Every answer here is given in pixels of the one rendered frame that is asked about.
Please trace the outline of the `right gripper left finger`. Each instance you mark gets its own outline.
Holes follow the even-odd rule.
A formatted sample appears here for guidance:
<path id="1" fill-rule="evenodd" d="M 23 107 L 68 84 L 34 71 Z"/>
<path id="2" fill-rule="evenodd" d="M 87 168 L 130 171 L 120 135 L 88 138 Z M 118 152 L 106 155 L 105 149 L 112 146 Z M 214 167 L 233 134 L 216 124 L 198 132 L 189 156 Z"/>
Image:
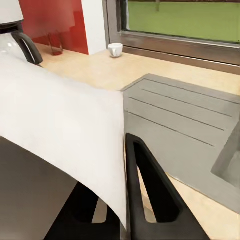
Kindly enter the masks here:
<path id="1" fill-rule="evenodd" d="M 120 218 L 109 205 L 106 222 L 92 223 L 98 200 L 79 181 L 44 240 L 120 240 Z"/>

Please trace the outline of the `coffee cup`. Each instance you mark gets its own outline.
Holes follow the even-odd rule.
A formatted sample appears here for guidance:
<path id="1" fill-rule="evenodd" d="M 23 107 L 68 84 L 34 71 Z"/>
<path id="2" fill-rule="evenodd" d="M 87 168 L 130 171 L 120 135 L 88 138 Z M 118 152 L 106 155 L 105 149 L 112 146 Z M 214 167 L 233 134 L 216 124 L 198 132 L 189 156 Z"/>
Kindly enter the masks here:
<path id="1" fill-rule="evenodd" d="M 121 44 L 121 43 L 113 43 L 113 44 L 110 44 L 108 46 L 108 49 L 109 49 L 110 55 L 113 58 L 118 58 L 123 53 L 122 52 L 123 51 L 123 44 Z"/>

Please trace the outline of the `paper coffee filter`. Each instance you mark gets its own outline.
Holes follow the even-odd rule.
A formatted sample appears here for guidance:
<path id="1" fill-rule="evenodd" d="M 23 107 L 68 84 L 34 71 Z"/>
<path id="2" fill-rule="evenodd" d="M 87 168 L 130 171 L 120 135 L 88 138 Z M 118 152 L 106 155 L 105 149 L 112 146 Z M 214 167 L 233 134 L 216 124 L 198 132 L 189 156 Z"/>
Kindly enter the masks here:
<path id="1" fill-rule="evenodd" d="M 123 94 L 0 51 L 0 240 L 44 240 L 78 182 L 131 240 Z"/>

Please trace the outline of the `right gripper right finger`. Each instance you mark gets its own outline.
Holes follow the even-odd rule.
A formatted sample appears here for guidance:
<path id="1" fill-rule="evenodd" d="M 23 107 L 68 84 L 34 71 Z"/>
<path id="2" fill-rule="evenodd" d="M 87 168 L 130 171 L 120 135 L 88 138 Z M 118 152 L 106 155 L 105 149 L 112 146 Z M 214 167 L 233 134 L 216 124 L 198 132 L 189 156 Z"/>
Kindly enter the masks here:
<path id="1" fill-rule="evenodd" d="M 211 240 L 145 141 L 131 133 L 125 135 L 125 166 L 131 240 Z M 156 223 L 145 217 L 138 168 Z"/>

